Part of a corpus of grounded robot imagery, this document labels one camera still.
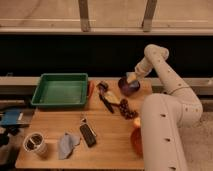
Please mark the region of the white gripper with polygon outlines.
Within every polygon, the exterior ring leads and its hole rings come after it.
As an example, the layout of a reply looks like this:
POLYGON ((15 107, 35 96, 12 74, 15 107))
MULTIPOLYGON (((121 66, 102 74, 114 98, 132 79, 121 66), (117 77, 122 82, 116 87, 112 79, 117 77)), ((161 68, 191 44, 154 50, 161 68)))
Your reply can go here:
POLYGON ((143 58, 140 62, 135 66, 135 73, 131 72, 127 74, 127 82, 131 83, 135 81, 137 78, 142 79, 146 77, 153 69, 152 64, 149 62, 147 58, 143 58))

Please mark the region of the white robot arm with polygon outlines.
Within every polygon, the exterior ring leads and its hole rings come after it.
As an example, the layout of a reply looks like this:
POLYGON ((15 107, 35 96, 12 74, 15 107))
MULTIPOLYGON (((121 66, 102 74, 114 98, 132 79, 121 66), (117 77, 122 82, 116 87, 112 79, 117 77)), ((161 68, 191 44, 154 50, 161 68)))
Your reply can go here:
POLYGON ((167 48, 149 44, 144 58, 130 73, 143 78, 154 69, 166 91, 148 95, 141 106, 145 171, 188 171, 178 127, 199 121, 203 106, 192 88, 166 62, 167 48))

